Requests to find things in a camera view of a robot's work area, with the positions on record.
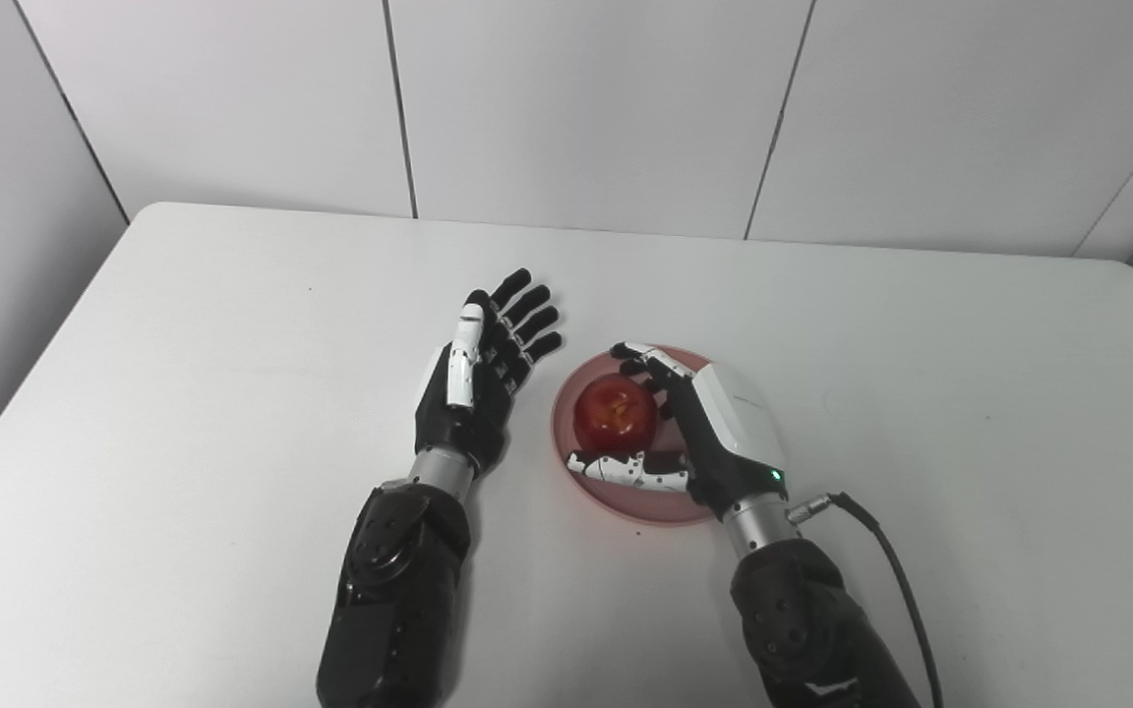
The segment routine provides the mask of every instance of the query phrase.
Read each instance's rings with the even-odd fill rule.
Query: pink bowl
[[[698,357],[692,351],[674,347],[662,347],[662,349],[688,364],[693,370],[700,369],[709,362],[709,359]],[[550,426],[552,426],[559,461],[565,460],[572,450],[580,449],[579,441],[576,440],[576,426],[572,425],[571,419],[574,416],[572,411],[576,408],[576,399],[579,399],[585,386],[594,379],[599,376],[613,375],[617,370],[620,370],[620,362],[615,358],[612,358],[610,353],[598,353],[597,357],[580,364],[578,369],[566,376],[562,389],[557,390],[557,399],[554,400],[554,412],[553,417],[550,418]],[[680,437],[680,429],[674,421],[658,421],[658,432],[653,438],[651,447],[654,450],[684,450],[684,440]],[[710,510],[698,506],[692,498],[689,498],[688,494],[651,492],[647,488],[621,487],[621,485],[604,483],[604,480],[590,480],[568,470],[565,463],[563,463],[563,471],[594,502],[600,503],[606,510],[625,519],[641,521],[644,524],[678,527],[712,518]]]

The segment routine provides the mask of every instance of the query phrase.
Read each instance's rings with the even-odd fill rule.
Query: table
[[[947,705],[1133,705],[1126,265],[203,205],[138,215],[0,418],[0,705],[313,705],[423,368],[518,265],[566,346],[469,503],[446,707],[765,705],[723,529],[607,514],[553,457],[557,385],[621,339],[741,369],[793,496],[881,519]],[[928,699],[876,544],[804,529]]]

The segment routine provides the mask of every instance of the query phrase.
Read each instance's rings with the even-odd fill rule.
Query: robotic hand
[[[730,595],[772,703],[917,708],[836,565],[786,518],[784,454],[752,389],[718,362],[693,372],[647,344],[620,342],[611,355],[624,359],[624,375],[648,373],[647,389],[667,392],[662,409],[680,426],[687,454],[572,452],[568,467],[597,479],[684,488],[715,512],[741,558]]]
[[[324,708],[427,708],[440,700],[460,568],[469,551],[466,494],[497,462],[513,393],[540,357],[548,288],[518,270],[492,295],[472,291],[453,341],[428,376],[414,467],[369,494],[343,555],[317,671]]]

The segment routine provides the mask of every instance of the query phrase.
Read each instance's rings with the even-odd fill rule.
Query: red apple
[[[576,399],[576,438],[586,452],[648,450],[658,421],[651,393],[628,376],[606,375]]]

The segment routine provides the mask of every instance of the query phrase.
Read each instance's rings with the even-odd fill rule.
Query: prosthetic arm
[[[369,493],[343,555],[317,671],[324,708],[419,708],[440,700],[454,592],[469,551],[466,494],[506,444],[513,393],[562,344],[547,287],[518,270],[468,297],[415,413],[417,458]]]
[[[667,392],[666,412],[688,449],[680,461],[688,471],[683,488],[715,512],[739,556],[730,595],[772,703],[917,708],[836,565],[786,518],[784,457],[750,386],[721,364],[693,372],[666,351],[636,342],[620,342],[611,353],[624,359],[625,375],[648,373],[648,389]],[[597,476],[607,463],[615,472],[630,467],[651,476],[636,458],[577,459],[572,469],[585,474],[593,466],[589,476]],[[678,478],[673,462],[658,463],[656,479]]]

